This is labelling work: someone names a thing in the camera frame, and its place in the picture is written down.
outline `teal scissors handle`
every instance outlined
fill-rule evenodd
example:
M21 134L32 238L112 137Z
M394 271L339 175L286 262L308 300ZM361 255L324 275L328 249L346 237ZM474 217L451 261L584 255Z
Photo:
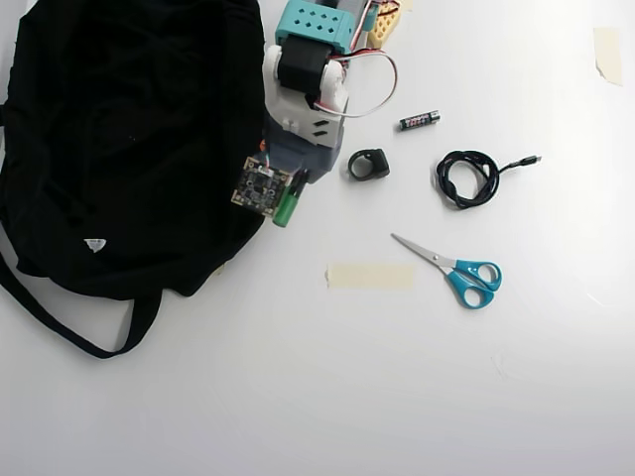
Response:
M478 272L483 267L491 267L496 271L496 278L493 281L487 281L480 277ZM500 289L503 281L503 275L497 265L488 262L456 261L454 269L455 271L449 273L447 278L465 307L468 309L483 309L491 304L494 300L494 292ZM479 304L474 305L468 302L466 297L467 292L470 290L480 295Z
M460 299L461 303L468 309L483 309L487 305L491 304L491 302L494 300L493 291L490 291L488 288L475 285L473 282L465 278L461 273L452 271L449 275L447 275L447 279L458 294L458 298ZM467 292L469 290L474 290L480 295L479 304L474 305L469 303L469 301L467 300Z
M496 272L495 279L492 281L484 280L478 273L481 268L492 268ZM501 283L503 282L503 273L500 271L498 265L494 263L457 260L454 269L465 273L477 283L483 284L486 288L493 292L498 291L500 289Z

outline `circuit board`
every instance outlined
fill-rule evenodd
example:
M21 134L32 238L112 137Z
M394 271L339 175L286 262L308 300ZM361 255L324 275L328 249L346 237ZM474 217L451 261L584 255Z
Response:
M287 187L289 174L247 158L232 203L244 206L261 215L273 217Z

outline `black usb cable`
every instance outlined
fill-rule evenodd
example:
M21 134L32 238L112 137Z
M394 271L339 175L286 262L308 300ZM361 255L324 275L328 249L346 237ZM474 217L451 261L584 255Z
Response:
M492 158L481 152L451 152L437 166L439 186L441 187L441 190L444 191L445 195L456 203L456 206L459 209L465 210L466 208L471 208L473 206L483 205L491 200L498 190L500 175L503 172L516 167L530 166L539 162L541 159L542 157L531 156L523 159L522 161L513 162L499 170ZM485 185L478 191L475 198L465 198L460 196L456 192L456 186L454 186L454 183L452 183L449 179L449 171L457 162L465 162L469 164L485 179Z

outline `white logo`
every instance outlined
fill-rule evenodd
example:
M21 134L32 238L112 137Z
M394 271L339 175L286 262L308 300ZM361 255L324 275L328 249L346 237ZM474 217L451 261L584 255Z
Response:
M93 253L99 253L106 246L106 243L108 243L106 240L95 240L95 239L83 240L83 241L86 242L86 245L88 245L88 248L90 248Z

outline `battery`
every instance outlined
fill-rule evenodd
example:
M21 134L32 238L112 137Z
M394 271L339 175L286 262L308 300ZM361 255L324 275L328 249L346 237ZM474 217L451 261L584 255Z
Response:
M408 119L402 119L399 121L399 128L402 131L409 129L417 129L418 127L429 126L441 121L441 114L439 111L427 112L426 114L420 114L418 116L409 117Z

